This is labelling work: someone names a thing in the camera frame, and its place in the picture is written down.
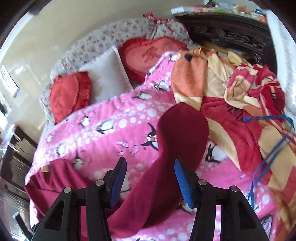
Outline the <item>white pillow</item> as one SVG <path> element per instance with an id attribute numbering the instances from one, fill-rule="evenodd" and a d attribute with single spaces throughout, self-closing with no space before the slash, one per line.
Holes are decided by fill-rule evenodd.
<path id="1" fill-rule="evenodd" d="M 78 71 L 88 72 L 91 79 L 90 105 L 133 90 L 116 46 L 111 46 Z"/>

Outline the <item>floral pillow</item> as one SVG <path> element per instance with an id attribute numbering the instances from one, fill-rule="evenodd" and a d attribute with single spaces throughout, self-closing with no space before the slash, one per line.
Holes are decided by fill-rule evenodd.
<path id="1" fill-rule="evenodd" d="M 39 99 L 47 122 L 54 123 L 49 94 L 56 76 L 63 76 L 77 71 L 111 46 L 120 47 L 129 39 L 145 38 L 153 40 L 163 36 L 172 37 L 183 42 L 188 48 L 192 48 L 194 45 L 182 23 L 174 19 L 156 18 L 152 13 L 145 14 L 142 18 L 126 19 L 106 24 L 72 44 L 53 65 L 50 72 L 51 82 L 46 86 Z"/>

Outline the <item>pink penguin blanket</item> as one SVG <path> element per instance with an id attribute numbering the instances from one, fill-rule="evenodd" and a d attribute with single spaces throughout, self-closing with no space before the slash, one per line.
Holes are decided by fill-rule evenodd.
<path id="1" fill-rule="evenodd" d="M 155 149 L 158 148 L 157 139 L 151 141 L 148 135 L 157 138 L 159 118 L 176 104 L 170 89 L 170 74 L 176 57 L 177 52 L 165 52 L 140 89 L 79 110 L 41 138 L 25 178 L 31 225 L 41 221 L 62 188 L 86 187 L 102 178 L 120 157 L 127 160 L 120 198 L 124 200 L 128 196 L 159 155 Z M 166 90 L 152 87 L 161 82 L 168 84 Z M 197 174 L 203 175 L 205 171 L 205 177 L 215 185 L 221 178 L 221 187 L 238 184 L 247 195 L 251 179 L 246 172 L 239 171 L 220 146 L 214 147 L 213 155 L 222 164 L 205 161 L 210 144 L 213 148 L 216 143 L 207 141 Z M 193 214 L 181 208 L 163 223 L 118 240 L 189 240 L 192 226 Z"/>

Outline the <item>small red heart cushion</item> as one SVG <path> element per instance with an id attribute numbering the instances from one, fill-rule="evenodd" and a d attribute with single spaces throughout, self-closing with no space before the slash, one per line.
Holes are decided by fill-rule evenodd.
<path id="1" fill-rule="evenodd" d="M 171 37 L 153 40 L 133 38 L 125 41 L 118 52 L 129 80 L 142 84 L 151 69 L 166 51 L 187 50 L 187 45 Z"/>

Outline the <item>dark wooden side table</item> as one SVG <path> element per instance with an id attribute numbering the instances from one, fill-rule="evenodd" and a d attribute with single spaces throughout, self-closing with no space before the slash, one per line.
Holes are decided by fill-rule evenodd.
<path id="1" fill-rule="evenodd" d="M 21 155 L 18 144 L 22 141 L 33 148 L 37 147 L 37 143 L 20 127 L 11 125 L 1 142 L 1 221 L 15 240 L 26 239 L 13 218 L 15 213 L 20 214 L 27 228 L 30 228 L 30 199 L 24 186 L 32 162 Z"/>

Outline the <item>large red heart cushion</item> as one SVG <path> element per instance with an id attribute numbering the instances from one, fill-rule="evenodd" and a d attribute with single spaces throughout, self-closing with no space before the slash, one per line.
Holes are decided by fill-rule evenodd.
<path id="1" fill-rule="evenodd" d="M 91 79 L 88 72 L 57 76 L 50 93 L 51 112 L 55 124 L 89 104 Z"/>

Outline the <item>dark carved wooden headboard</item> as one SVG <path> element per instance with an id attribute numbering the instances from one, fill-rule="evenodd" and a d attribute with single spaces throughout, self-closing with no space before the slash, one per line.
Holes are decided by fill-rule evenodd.
<path id="1" fill-rule="evenodd" d="M 225 13 L 183 14 L 174 18 L 185 26 L 193 42 L 238 51 L 251 64 L 266 65 L 277 73 L 274 44 L 266 23 Z"/>

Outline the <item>dark red fleece sweater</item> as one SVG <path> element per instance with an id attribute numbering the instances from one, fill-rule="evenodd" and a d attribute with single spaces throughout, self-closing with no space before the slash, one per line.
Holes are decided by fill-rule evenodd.
<path id="1" fill-rule="evenodd" d="M 182 199 L 174 171 L 175 160 L 182 159 L 189 170 L 196 171 L 208 135 L 206 118 L 185 103 L 172 106 L 161 116 L 157 125 L 159 157 L 144 172 L 121 206 L 110 212 L 107 221 L 112 236 L 130 237 L 170 216 Z M 48 172 L 34 174 L 25 186 L 39 218 L 45 216 L 65 187 L 80 189 L 91 184 L 91 180 L 80 175 L 67 160 L 56 159 L 49 168 Z"/>

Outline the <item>orange red patterned blanket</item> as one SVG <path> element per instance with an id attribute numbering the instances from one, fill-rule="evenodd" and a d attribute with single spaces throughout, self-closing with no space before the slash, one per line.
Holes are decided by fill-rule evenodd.
<path id="1" fill-rule="evenodd" d="M 278 209 L 276 240 L 295 225 L 295 127 L 285 94 L 267 66 L 203 48 L 179 51 L 171 74 L 176 102 L 206 117 L 209 137 L 236 167 L 265 184 Z"/>

